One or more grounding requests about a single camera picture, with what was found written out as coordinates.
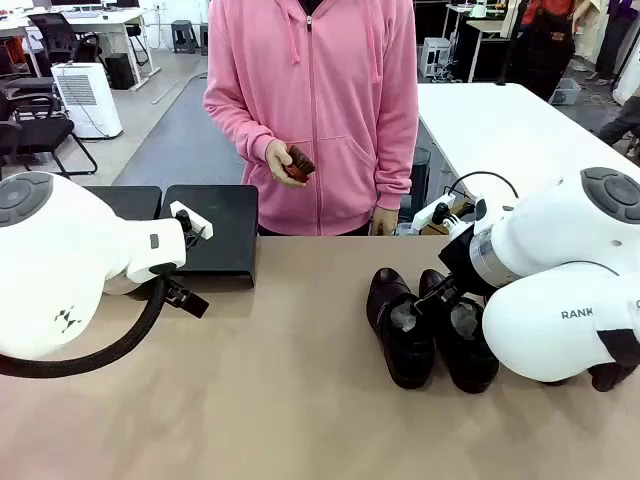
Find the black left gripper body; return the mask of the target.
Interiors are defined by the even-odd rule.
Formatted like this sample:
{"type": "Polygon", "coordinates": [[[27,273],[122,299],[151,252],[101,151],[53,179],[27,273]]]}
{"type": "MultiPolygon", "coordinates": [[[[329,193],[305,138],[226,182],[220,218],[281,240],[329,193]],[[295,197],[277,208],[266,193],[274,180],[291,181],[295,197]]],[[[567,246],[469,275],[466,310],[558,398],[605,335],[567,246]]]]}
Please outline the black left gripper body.
{"type": "Polygon", "coordinates": [[[167,303],[195,318],[202,318],[209,302],[173,278],[167,280],[167,303]]]}

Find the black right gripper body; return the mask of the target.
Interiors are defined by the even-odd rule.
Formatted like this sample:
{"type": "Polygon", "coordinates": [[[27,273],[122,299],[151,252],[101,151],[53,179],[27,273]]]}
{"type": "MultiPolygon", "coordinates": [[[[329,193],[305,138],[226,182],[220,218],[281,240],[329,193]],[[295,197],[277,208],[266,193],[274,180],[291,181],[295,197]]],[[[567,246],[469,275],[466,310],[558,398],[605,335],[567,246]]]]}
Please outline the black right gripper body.
{"type": "Polygon", "coordinates": [[[453,287],[460,294],[491,297],[497,288],[483,280],[475,270],[470,254],[474,227],[468,226],[460,235],[451,240],[438,257],[453,277],[453,287]]]}

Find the brown shoe brush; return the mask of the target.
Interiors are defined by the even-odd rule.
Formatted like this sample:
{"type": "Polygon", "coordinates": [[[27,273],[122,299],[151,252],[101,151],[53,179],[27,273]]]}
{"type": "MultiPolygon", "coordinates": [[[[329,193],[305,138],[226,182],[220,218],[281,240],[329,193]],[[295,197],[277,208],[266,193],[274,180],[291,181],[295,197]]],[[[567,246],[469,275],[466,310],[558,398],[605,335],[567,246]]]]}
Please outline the brown shoe brush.
{"type": "Polygon", "coordinates": [[[286,174],[297,182],[306,183],[309,177],[315,172],[315,165],[311,159],[295,145],[289,147],[288,154],[292,159],[292,163],[284,166],[286,174]]]}

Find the person left forearm pink sleeve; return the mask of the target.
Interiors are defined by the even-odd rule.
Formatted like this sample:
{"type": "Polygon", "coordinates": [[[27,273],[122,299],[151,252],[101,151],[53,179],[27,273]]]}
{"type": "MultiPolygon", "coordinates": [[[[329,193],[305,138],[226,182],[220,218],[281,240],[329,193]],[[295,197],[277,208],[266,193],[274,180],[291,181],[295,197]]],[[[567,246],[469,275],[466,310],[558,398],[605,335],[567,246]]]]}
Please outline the person left forearm pink sleeve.
{"type": "Polygon", "coordinates": [[[385,91],[377,124],[377,206],[397,211],[411,187],[418,135],[418,88],[385,91]]]}

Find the person right forearm pink sleeve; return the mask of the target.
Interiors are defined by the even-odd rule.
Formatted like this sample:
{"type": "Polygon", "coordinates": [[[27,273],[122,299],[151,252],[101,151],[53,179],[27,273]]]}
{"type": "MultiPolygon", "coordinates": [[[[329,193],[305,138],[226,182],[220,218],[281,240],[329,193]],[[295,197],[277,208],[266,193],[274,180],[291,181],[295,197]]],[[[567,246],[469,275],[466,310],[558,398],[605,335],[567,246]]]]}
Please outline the person right forearm pink sleeve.
{"type": "Polygon", "coordinates": [[[204,107],[222,133],[248,161],[266,161],[273,132],[254,120],[236,85],[210,82],[204,95],[204,107]]]}

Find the black shoe stand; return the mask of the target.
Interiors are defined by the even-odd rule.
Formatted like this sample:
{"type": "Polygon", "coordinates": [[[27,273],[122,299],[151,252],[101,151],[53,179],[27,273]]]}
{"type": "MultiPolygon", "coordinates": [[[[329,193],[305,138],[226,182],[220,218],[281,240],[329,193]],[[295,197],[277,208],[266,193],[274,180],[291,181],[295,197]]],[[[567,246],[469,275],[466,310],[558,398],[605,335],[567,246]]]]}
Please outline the black shoe stand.
{"type": "Polygon", "coordinates": [[[248,185],[89,186],[94,195],[126,220],[171,215],[179,201],[213,224],[213,237],[198,240],[187,253],[183,277],[203,277],[227,290],[250,290],[255,283],[258,191],[248,185]]]}

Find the person left hand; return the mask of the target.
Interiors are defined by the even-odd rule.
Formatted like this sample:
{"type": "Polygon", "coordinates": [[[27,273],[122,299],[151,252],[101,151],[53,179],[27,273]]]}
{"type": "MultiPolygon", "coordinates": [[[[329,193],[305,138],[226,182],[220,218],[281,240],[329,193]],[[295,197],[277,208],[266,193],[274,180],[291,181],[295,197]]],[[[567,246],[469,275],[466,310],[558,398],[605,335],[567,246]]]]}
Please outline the person left hand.
{"type": "Polygon", "coordinates": [[[393,236],[399,219],[398,210],[376,207],[371,218],[371,236],[393,236]]]}

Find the person right hand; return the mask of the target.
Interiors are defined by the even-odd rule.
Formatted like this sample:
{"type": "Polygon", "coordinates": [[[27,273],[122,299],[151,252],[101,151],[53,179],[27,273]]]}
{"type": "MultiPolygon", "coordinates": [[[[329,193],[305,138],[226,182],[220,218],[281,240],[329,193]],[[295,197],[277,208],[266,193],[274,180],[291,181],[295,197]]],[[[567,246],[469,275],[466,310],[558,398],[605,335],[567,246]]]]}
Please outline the person right hand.
{"type": "Polygon", "coordinates": [[[301,188],[305,184],[292,178],[286,168],[293,164],[287,145],[278,139],[272,140],[266,148],[265,159],[275,180],[288,187],[301,188]]]}

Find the black cylindrical bin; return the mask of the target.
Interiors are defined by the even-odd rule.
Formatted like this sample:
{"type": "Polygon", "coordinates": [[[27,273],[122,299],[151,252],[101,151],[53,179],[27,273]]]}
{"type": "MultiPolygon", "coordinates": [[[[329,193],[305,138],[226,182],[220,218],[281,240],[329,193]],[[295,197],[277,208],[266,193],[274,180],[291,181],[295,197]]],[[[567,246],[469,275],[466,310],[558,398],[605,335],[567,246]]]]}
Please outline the black cylindrical bin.
{"type": "Polygon", "coordinates": [[[423,201],[428,191],[429,167],[431,151],[417,146],[414,151],[413,166],[411,172],[411,192],[413,200],[423,201]]]}

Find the large white table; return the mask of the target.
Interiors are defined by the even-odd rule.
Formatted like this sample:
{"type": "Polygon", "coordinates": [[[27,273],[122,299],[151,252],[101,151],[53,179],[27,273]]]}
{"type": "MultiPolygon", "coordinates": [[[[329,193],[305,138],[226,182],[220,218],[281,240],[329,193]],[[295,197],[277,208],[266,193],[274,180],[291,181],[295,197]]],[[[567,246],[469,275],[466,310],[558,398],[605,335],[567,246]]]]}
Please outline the large white table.
{"type": "Polygon", "coordinates": [[[431,147],[429,201],[447,186],[470,196],[526,196],[593,166],[640,181],[639,167],[520,85],[427,83],[418,97],[431,147]]]}

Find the pink hoodie torso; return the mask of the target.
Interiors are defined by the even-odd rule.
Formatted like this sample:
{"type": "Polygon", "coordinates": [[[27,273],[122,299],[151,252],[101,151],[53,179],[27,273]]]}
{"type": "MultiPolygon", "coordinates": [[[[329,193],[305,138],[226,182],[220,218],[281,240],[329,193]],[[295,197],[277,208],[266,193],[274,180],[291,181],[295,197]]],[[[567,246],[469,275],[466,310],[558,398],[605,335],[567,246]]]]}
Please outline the pink hoodie torso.
{"type": "Polygon", "coordinates": [[[301,188],[244,160],[263,235],[370,235],[385,91],[417,84],[412,0],[211,0],[208,80],[315,165],[301,188]]]}

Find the grey plastic bin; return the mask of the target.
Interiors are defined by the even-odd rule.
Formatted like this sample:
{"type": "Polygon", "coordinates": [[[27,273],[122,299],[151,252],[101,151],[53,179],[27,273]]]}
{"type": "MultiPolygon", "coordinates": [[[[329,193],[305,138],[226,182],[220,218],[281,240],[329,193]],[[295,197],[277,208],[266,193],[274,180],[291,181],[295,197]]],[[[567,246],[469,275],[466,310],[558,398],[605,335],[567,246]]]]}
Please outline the grey plastic bin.
{"type": "Polygon", "coordinates": [[[574,105],[580,95],[581,85],[574,78],[561,78],[549,99],[551,105],[574,105]]]}

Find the white computer case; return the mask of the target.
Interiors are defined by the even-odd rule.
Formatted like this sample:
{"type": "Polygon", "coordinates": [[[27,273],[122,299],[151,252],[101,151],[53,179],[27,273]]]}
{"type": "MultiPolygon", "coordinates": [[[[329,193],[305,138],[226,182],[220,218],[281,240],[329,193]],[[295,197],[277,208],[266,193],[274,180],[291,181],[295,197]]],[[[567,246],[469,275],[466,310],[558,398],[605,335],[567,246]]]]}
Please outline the white computer case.
{"type": "Polygon", "coordinates": [[[451,41],[446,38],[426,37],[423,42],[419,69],[423,77],[443,79],[450,70],[451,41]]]}

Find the crouching person in grey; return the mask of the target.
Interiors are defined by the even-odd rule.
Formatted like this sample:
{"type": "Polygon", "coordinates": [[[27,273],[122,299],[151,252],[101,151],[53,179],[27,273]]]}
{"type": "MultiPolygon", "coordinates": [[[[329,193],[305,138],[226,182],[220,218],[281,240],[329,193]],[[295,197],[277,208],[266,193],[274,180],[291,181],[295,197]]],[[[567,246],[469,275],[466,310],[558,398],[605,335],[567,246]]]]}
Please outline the crouching person in grey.
{"type": "Polygon", "coordinates": [[[614,145],[627,133],[640,138],[640,95],[633,95],[625,102],[618,116],[601,128],[598,138],[614,145]]]}

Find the white air purifier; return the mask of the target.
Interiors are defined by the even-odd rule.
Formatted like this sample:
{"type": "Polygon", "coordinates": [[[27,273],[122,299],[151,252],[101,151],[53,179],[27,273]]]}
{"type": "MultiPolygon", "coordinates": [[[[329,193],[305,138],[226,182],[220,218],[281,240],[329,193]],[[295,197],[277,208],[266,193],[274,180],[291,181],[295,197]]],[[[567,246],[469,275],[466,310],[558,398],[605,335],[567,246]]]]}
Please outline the white air purifier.
{"type": "Polygon", "coordinates": [[[123,128],[104,67],[100,63],[60,63],[51,73],[74,133],[80,139],[113,139],[123,128]]]}

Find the person in black apron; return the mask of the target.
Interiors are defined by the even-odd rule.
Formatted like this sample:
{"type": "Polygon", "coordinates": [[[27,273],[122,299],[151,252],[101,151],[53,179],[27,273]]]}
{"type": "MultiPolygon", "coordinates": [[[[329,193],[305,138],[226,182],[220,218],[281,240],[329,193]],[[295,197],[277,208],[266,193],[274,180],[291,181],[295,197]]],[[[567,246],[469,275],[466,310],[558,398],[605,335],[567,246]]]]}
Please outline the person in black apron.
{"type": "Polygon", "coordinates": [[[582,0],[533,0],[525,11],[519,81],[549,101],[575,53],[575,14],[582,0]]]}

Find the black computer tower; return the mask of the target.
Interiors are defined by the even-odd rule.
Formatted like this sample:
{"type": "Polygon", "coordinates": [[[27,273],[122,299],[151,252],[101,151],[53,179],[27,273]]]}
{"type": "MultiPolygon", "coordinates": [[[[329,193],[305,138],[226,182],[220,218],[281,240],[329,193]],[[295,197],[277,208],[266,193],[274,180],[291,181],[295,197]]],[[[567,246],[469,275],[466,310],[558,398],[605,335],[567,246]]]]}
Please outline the black computer tower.
{"type": "Polygon", "coordinates": [[[114,90],[129,90],[135,85],[128,56],[125,53],[114,53],[104,58],[111,87],[114,90]]]}

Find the grey stool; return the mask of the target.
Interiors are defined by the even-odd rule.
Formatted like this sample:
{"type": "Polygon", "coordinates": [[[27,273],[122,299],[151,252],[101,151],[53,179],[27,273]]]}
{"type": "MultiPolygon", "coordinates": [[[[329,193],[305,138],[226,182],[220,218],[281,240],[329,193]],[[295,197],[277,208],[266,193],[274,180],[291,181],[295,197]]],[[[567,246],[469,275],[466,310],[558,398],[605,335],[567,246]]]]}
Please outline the grey stool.
{"type": "Polygon", "coordinates": [[[189,20],[175,20],[171,23],[173,51],[195,54],[199,48],[195,30],[189,20]]]}

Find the standing person in dark clothes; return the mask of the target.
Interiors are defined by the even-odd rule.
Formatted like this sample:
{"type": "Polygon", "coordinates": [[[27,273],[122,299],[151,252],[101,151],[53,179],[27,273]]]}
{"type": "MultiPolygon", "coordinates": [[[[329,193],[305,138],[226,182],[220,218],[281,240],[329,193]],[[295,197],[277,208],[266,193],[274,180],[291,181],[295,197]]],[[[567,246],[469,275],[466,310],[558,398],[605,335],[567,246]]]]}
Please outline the standing person in dark clothes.
{"type": "Polygon", "coordinates": [[[586,78],[596,85],[610,83],[621,43],[640,13],[640,0],[609,0],[608,21],[594,72],[586,78]]]}

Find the white office desk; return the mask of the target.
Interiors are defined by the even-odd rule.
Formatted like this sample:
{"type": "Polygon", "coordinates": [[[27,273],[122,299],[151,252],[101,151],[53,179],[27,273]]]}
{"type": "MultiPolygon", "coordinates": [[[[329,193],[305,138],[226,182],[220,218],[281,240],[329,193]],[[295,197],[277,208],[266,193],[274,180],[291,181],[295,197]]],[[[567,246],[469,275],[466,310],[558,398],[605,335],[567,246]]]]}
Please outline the white office desk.
{"type": "MultiPolygon", "coordinates": [[[[154,65],[151,47],[148,44],[144,18],[144,15],[147,13],[149,13],[148,9],[128,8],[107,12],[106,14],[100,14],[94,17],[73,17],[68,20],[68,23],[75,33],[95,32],[117,34],[124,38],[127,57],[135,78],[135,84],[130,88],[131,92],[136,92],[141,89],[154,75],[160,72],[160,68],[154,65]],[[134,49],[128,41],[126,27],[134,24],[139,25],[141,28],[143,46],[148,53],[149,70],[146,72],[141,71],[135,59],[134,49]]],[[[37,78],[41,78],[42,73],[28,31],[29,28],[34,27],[35,25],[28,19],[26,14],[10,14],[6,19],[0,20],[0,37],[22,37],[26,46],[26,52],[32,61],[35,75],[37,78]]]]}

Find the black mesh office chair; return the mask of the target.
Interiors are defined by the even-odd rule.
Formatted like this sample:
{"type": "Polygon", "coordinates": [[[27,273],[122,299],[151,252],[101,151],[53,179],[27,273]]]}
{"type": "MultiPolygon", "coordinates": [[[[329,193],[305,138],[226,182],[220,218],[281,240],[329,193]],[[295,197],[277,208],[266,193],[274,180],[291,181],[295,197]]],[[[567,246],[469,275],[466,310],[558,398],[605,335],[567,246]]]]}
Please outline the black mesh office chair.
{"type": "Polygon", "coordinates": [[[99,37],[76,33],[61,13],[33,14],[28,18],[42,35],[41,43],[50,64],[100,61],[99,37]]]}

